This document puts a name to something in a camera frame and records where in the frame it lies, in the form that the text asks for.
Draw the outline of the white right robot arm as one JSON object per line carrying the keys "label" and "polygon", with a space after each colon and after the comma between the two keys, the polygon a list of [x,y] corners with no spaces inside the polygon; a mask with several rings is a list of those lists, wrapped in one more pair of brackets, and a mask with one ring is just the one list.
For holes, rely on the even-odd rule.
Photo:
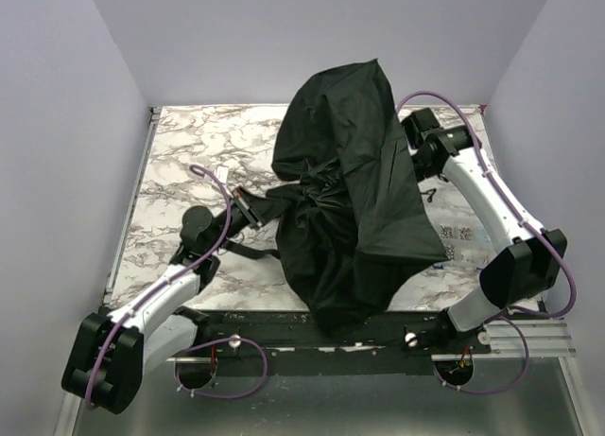
{"label": "white right robot arm", "polygon": [[477,136],[465,126],[446,129],[424,108],[401,125],[413,149],[419,181],[440,176],[470,204],[493,245],[478,286],[442,310],[421,334],[425,344],[446,344],[477,330],[525,299],[550,290],[561,269],[567,239],[530,215],[500,178]]}

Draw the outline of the black folding umbrella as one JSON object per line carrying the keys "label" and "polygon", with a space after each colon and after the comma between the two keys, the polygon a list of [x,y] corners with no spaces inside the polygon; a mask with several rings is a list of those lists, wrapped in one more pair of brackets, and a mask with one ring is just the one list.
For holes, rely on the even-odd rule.
{"label": "black folding umbrella", "polygon": [[424,209],[406,134],[378,61],[310,77],[278,129],[271,167],[285,203],[285,280],[325,335],[384,312],[445,249]]}

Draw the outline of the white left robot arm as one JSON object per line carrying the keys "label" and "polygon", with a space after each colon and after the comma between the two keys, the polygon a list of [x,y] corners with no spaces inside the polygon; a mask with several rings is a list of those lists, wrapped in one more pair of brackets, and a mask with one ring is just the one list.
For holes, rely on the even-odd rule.
{"label": "white left robot arm", "polygon": [[258,229],[284,211],[284,202],[237,187],[213,215],[196,205],[181,219],[180,244],[163,275],[129,303],[80,324],[61,387],[91,407],[119,414],[138,393],[144,376],[178,353],[229,343],[259,345],[239,335],[212,337],[207,317],[185,307],[214,279],[216,250],[247,227]]}

